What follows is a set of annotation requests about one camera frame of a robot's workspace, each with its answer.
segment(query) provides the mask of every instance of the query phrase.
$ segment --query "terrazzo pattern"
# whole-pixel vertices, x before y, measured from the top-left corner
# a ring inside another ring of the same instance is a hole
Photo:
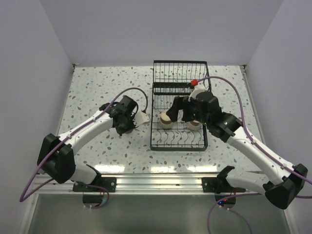
[[[260,139],[256,120],[239,66],[209,66],[211,76],[229,79],[242,97],[246,123]],[[152,67],[77,67],[68,94],[60,133],[67,132],[88,119],[104,103],[110,102],[128,87],[140,87],[152,95]],[[221,80],[212,80],[212,91],[223,110],[240,116],[237,97]],[[145,98],[138,91],[128,91],[142,110]],[[151,113],[149,100],[147,113]],[[259,171],[235,148],[208,134],[204,152],[160,152],[150,150],[150,125],[131,134],[119,136],[114,129],[103,132],[86,144],[75,156],[76,163],[88,163],[102,173],[193,173],[221,171],[227,165],[245,171]]]

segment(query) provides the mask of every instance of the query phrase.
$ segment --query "speckled tabletop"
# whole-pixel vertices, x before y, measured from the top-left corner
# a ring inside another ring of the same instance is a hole
[[[250,131],[260,139],[252,105],[239,66],[209,66],[211,76],[227,78],[237,87],[243,100]],[[140,87],[152,95],[152,67],[77,67],[68,94],[59,133],[67,132],[88,119],[104,103],[110,102],[128,87]],[[231,87],[212,80],[213,94],[223,111],[240,116],[237,97]],[[126,95],[143,109],[145,99],[138,91]],[[147,113],[151,113],[151,103]],[[119,136],[114,129],[103,132],[86,144],[75,156],[77,163],[88,163],[102,173],[194,173],[221,171],[233,165],[245,171],[259,171],[235,148],[208,134],[204,152],[160,152],[150,150],[150,125],[142,125],[131,134]]]

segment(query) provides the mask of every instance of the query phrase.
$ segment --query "wire basket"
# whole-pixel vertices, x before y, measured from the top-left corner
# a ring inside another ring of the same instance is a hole
[[[183,122],[182,110],[171,129],[159,124],[161,112],[170,109],[176,96],[189,96],[189,83],[208,76],[205,61],[155,60],[152,91],[151,150],[155,151],[205,151],[208,146],[206,128],[192,131]]]

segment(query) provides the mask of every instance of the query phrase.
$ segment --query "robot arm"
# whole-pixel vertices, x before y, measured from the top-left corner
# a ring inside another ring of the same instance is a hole
[[[107,105],[101,106],[92,117],[74,129],[59,136],[49,134],[44,138],[37,161],[38,165],[49,151],[66,137],[69,138],[66,144],[59,147],[42,166],[42,169],[57,183],[61,184],[67,180],[72,180],[85,184],[100,185],[100,173],[89,165],[75,164],[74,155],[90,140],[110,128],[115,128],[117,133],[122,135],[149,121],[148,115],[144,112],[138,112],[137,103],[128,96],[124,96],[120,102],[116,102],[103,115],[96,118]]]
[[[291,168],[304,177],[307,176],[307,168],[302,164],[294,166],[291,162],[286,161],[247,130],[253,137],[251,141],[242,122],[234,115],[222,112],[217,97],[211,92],[205,91],[202,83],[194,80],[191,86],[193,91],[189,97],[176,97],[174,99],[172,107],[166,112],[170,120],[176,121],[178,111],[183,110],[183,121],[195,120],[202,123],[213,136],[238,149],[263,172],[263,174],[244,172],[235,169],[233,166],[227,166],[210,186],[215,187],[217,193],[237,187],[255,191],[265,195],[275,206],[286,209],[303,188],[304,181],[285,170],[285,167]],[[283,166],[267,157],[256,147],[255,143]]]

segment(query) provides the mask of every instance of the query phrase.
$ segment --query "gray wall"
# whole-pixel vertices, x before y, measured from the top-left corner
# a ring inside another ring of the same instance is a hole
[[[72,63],[247,64],[283,0],[41,0]]]
[[[247,67],[267,144],[312,178],[312,1],[284,0]],[[312,195],[306,184],[302,194]],[[312,202],[295,200],[302,234],[311,233]]]
[[[0,233],[18,231],[20,193],[55,133],[72,66],[39,0],[0,1]]]

